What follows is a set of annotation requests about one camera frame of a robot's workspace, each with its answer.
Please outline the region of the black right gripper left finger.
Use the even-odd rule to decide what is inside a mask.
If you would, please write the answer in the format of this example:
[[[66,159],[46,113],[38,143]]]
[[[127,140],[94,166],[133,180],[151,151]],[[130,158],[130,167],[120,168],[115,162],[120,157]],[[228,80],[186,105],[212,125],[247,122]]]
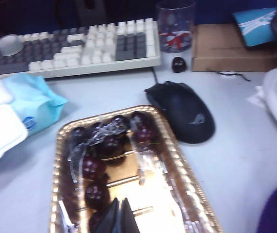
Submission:
[[[111,233],[115,222],[117,213],[119,210],[119,200],[114,198],[114,200],[107,207],[106,211],[102,214],[98,221],[98,224],[94,228],[95,233]]]

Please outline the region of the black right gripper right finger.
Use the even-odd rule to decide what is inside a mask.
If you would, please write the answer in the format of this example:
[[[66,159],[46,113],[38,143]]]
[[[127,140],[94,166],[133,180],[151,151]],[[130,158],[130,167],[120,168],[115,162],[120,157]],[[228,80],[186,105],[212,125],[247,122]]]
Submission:
[[[121,233],[140,233],[127,198],[125,198],[121,204],[120,232]]]

